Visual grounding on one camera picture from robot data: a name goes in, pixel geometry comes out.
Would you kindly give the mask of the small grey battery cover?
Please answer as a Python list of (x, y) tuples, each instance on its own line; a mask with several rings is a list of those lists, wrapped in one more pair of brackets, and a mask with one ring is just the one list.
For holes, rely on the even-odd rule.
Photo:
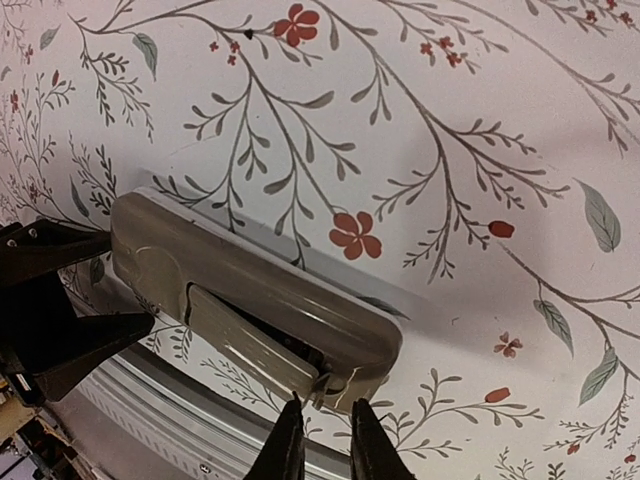
[(224, 305), (191, 285), (185, 319), (197, 335), (283, 400), (312, 398), (318, 370)]

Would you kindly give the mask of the small white remote control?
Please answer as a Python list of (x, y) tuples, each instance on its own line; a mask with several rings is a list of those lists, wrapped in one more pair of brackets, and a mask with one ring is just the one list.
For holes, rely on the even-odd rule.
[(124, 284), (194, 333), (185, 319), (188, 288), (211, 293), (318, 370), (306, 401), (316, 408), (346, 413), (373, 397), (399, 357), (403, 337), (392, 314), (153, 189), (118, 197), (110, 231)]

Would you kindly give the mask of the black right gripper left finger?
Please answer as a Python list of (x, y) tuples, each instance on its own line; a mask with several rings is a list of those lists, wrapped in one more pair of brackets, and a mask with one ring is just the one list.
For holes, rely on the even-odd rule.
[(263, 448), (244, 480), (299, 480), (305, 478), (302, 403), (297, 393), (281, 411)]

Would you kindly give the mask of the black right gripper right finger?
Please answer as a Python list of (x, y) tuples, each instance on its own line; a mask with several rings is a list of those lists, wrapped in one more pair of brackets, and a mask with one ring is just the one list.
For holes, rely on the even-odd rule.
[(351, 478), (357, 480), (414, 480), (372, 407), (359, 399), (352, 407)]

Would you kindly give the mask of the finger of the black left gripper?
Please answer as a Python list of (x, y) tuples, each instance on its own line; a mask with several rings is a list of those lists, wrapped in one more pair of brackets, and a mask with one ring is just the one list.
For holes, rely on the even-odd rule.
[(22, 403), (57, 402), (154, 323), (148, 313), (2, 322), (1, 375)]
[(1, 228), (1, 287), (56, 272), (111, 250), (111, 234), (55, 222), (19, 222)]

